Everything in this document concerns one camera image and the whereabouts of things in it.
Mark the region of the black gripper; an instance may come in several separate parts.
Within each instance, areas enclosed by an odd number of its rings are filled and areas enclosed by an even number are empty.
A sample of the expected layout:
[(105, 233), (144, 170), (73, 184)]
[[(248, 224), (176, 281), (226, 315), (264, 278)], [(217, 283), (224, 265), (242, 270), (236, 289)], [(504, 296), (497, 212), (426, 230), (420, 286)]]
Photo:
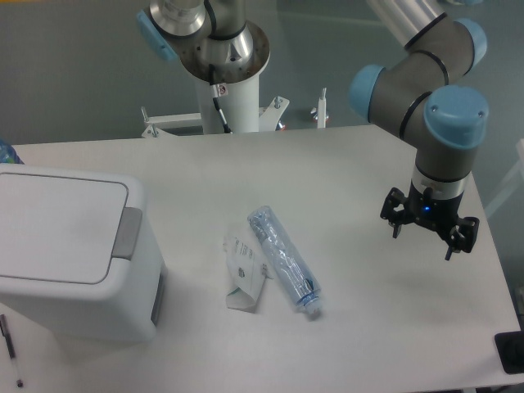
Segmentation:
[(380, 217), (393, 228), (392, 237), (396, 239), (402, 226), (416, 224), (439, 235), (447, 244), (445, 260), (453, 253), (471, 253), (477, 241), (480, 220), (477, 217), (459, 217), (458, 209), (463, 195), (435, 200), (417, 190), (411, 184), (408, 197), (393, 187), (384, 200)]

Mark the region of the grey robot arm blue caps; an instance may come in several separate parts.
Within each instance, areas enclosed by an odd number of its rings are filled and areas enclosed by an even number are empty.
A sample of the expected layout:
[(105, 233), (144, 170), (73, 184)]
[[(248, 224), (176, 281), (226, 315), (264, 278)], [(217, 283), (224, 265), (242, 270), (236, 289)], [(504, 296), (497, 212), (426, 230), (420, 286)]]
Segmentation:
[[(407, 57), (390, 69), (361, 69), (350, 84), (350, 106), (417, 152), (409, 192), (389, 191), (381, 217), (394, 233), (416, 224), (436, 233), (449, 254), (468, 253), (479, 221), (458, 211), (489, 106), (457, 82), (486, 54), (486, 34), (472, 20), (451, 19), (435, 1), (372, 1), (370, 7)], [(205, 133), (277, 128), (283, 100), (259, 108), (269, 41), (246, 18), (243, 1), (152, 1), (136, 21), (158, 57), (180, 60), (194, 78)]]

